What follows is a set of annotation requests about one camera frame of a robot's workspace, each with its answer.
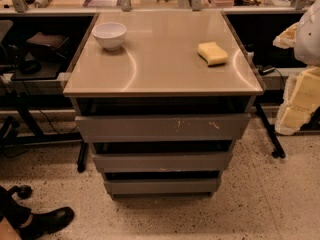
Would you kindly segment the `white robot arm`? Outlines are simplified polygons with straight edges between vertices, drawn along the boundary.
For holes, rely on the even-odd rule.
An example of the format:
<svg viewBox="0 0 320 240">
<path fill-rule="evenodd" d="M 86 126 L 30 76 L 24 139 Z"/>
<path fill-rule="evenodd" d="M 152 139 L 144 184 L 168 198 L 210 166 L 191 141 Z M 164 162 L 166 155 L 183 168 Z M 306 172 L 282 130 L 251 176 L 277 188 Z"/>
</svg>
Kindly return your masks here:
<svg viewBox="0 0 320 240">
<path fill-rule="evenodd" d="M 294 57 L 307 65 L 285 83 L 283 103 L 276 117 L 275 130 L 292 135 L 311 120 L 320 107 L 320 0 L 316 0 L 301 19 L 278 35 L 273 45 L 294 49 Z"/>
</svg>

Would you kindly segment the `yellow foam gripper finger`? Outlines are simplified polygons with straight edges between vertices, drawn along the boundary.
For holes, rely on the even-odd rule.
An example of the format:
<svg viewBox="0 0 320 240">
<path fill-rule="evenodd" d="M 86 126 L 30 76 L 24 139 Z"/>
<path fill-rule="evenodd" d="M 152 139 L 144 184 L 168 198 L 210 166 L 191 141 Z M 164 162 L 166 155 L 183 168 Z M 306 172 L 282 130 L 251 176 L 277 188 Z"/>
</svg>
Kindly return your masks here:
<svg viewBox="0 0 320 240">
<path fill-rule="evenodd" d="M 308 67 L 299 75 L 290 75 L 276 117 L 276 132 L 282 135 L 294 134 L 311 120 L 312 114 L 319 107 L 320 68 Z"/>
<path fill-rule="evenodd" d="M 296 44 L 297 27 L 298 23 L 294 23 L 286 28 L 273 40 L 273 45 L 281 49 L 294 48 Z"/>
</svg>

